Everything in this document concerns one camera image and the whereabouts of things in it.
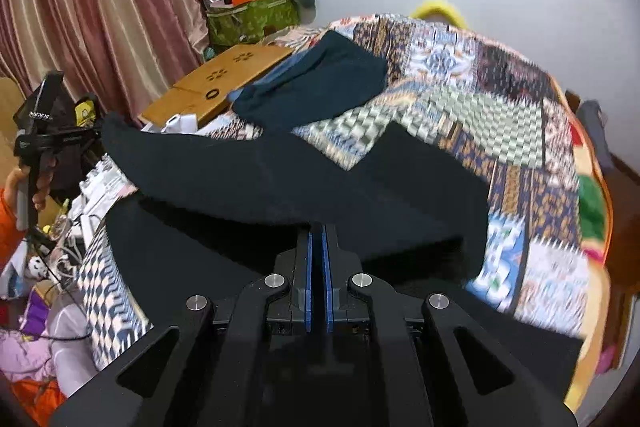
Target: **orange sleeve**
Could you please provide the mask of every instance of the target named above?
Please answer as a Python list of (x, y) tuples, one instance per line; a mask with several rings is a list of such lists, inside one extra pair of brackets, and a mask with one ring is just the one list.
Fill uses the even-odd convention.
[(4, 188), (0, 189), (0, 270), (20, 245), (24, 232), (15, 228), (15, 216), (4, 201)]

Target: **black garment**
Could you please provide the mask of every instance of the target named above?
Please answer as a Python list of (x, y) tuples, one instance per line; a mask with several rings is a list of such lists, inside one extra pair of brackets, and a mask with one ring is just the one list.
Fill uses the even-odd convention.
[[(376, 145), (380, 153), (364, 158), (358, 171), (349, 172), (288, 133), (249, 141), (149, 134), (110, 115), (102, 139), (144, 196), (116, 204), (107, 215), (107, 229), (124, 280), (152, 321), (166, 317), (169, 301), (191, 296), (194, 286), (209, 284), (228, 288), (227, 295), (236, 293), (262, 273), (253, 267), (260, 252), (269, 259), (263, 265), (268, 270), (275, 254), (290, 248), (284, 248), (286, 241), (270, 238), (270, 229), (256, 231), (251, 225), (334, 223), (341, 247), (372, 262), (370, 271), (382, 278), (386, 259), (398, 283), (434, 274), (468, 280), (481, 269), (486, 184), (395, 123)], [(403, 171), (404, 159), (412, 157), (424, 165)], [(377, 171), (383, 173), (380, 182), (364, 174)], [(458, 202), (463, 219), (442, 211), (432, 197), (434, 183), (448, 185), (446, 195)], [(438, 190), (442, 196), (443, 189)], [(173, 208), (169, 212), (160, 203)], [(196, 226), (194, 214), (216, 219), (209, 226), (198, 217)], [(258, 243), (246, 249), (238, 244), (236, 251), (236, 238), (245, 235)], [(141, 253), (145, 248), (155, 251)], [(197, 253), (190, 253), (193, 248)], [(212, 251), (209, 262), (207, 250)], [(224, 266), (218, 261), (223, 258)], [(228, 271), (229, 260), (242, 269)], [(373, 266), (376, 261), (380, 269)], [(192, 271), (186, 272), (185, 265)], [(148, 270), (158, 277), (149, 277)], [(171, 290), (158, 295), (158, 281), (171, 281)]]
[(288, 131), (368, 102), (385, 88), (385, 75), (386, 59), (329, 31), (272, 82), (246, 86), (233, 108), (266, 130)]
[[(582, 340), (541, 330), (497, 312), (459, 285), (431, 279), (422, 285), (425, 295), (443, 293), (520, 361), (548, 391), (564, 400), (574, 377)], [(396, 291), (407, 293), (400, 286)]]

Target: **patterned blanket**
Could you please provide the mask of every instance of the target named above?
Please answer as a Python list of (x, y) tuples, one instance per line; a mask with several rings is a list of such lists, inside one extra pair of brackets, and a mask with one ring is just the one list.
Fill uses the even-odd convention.
[[(577, 336), (587, 256), (604, 259), (608, 217), (584, 134), (555, 81), (497, 42), (393, 15), (293, 28), (268, 43), (299, 52), (327, 29), (385, 57), (388, 87), (362, 107), (293, 133), (344, 169), (375, 146), (391, 121), (449, 152), (490, 186), (484, 266), (466, 288), (518, 320)], [(216, 139), (261, 133), (233, 112), (199, 131)], [(79, 285), (101, 368), (150, 327), (117, 271), (104, 230)]]

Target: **satin curtain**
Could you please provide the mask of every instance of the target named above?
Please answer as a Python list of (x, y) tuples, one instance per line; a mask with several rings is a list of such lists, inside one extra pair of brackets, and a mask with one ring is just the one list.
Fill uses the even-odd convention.
[(25, 93), (51, 69), (132, 118), (202, 62), (198, 0), (0, 0), (0, 73)]

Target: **silver bolt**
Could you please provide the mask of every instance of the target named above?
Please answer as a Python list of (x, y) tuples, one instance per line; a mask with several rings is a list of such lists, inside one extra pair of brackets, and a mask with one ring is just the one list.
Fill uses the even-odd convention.
[(207, 305), (207, 298), (202, 295), (192, 295), (187, 299), (187, 308), (192, 312), (200, 311)]
[(264, 283), (269, 288), (280, 288), (284, 284), (284, 277), (279, 273), (272, 273), (264, 278)]
[(449, 297), (442, 293), (434, 293), (429, 297), (429, 304), (437, 310), (443, 310), (449, 306)]
[(360, 288), (369, 286), (373, 282), (371, 276), (366, 273), (356, 273), (356, 275), (351, 277), (351, 280), (353, 281), (354, 285), (360, 286)]

